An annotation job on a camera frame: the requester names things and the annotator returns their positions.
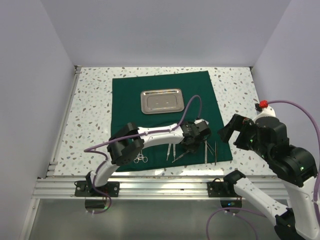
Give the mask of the broad steel tweezers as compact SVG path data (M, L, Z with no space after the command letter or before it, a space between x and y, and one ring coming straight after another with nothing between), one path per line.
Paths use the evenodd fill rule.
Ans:
M208 143L207 140L204 141L204 163L208 163Z

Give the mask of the steel forceps with ring handles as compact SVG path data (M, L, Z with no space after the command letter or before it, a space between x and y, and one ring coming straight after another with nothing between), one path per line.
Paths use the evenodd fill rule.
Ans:
M142 163L147 163L148 162L148 157L143 155L143 151L141 150L137 156L135 157L135 159L133 160L133 162L135 164L138 164L140 162Z

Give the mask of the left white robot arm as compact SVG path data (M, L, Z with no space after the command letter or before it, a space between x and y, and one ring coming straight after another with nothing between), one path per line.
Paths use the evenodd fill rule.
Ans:
M143 149L172 144L181 145L188 153L195 153L211 133L209 123L204 119L159 127L141 127L130 122L108 141L84 150L85 153L100 154L105 158L86 175L86 190L92 196L101 195L111 175L119 167L133 162Z

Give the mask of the stainless steel instrument tray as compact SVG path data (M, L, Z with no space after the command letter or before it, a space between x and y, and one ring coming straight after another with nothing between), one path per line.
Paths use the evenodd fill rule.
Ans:
M140 94L140 103L141 111L146 115L178 113L185 109L179 88L144 90Z

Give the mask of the steel scalpel handle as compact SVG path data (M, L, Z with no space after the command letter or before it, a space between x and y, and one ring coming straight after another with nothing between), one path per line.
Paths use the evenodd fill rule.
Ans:
M170 143L170 144L168 144L167 154L166 154L166 161L168 161L168 159L169 159L170 151L171 151L171 146L172 146L172 144L171 144L171 143Z
M173 144L173 157L175 158L176 157L176 145Z

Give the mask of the pointed steel tweezers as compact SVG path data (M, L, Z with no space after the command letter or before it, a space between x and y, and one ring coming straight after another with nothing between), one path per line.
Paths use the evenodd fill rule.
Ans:
M183 158L186 154L188 154L189 151L186 151L184 153L182 153L180 156L174 158L174 160L172 161L172 163L175 163L176 161L178 161L179 159Z

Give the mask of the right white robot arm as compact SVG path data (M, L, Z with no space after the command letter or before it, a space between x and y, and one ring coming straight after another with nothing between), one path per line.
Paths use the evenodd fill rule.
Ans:
M234 114L218 135L227 143L235 131L239 135L234 145L253 151L266 161L285 186L291 206L271 198L238 170L223 178L223 192L227 196L237 194L248 200L270 220L280 239L318 240L320 224L313 199L318 171L313 155L304 148L291 145L286 125L274 116L252 120Z

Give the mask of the thin steel tweezers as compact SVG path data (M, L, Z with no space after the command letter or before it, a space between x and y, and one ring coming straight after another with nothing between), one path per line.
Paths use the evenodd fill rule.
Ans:
M207 141L207 155L208 155L208 153L210 153L212 156L214 156L215 155L215 150L212 148L212 146L208 143L208 141Z

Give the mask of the dark steel tweezers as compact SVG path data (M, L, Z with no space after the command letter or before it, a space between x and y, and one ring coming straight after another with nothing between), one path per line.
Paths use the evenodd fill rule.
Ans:
M214 143L214 165L217 165L217 157L218 157L218 152L217 152L217 142L215 141Z

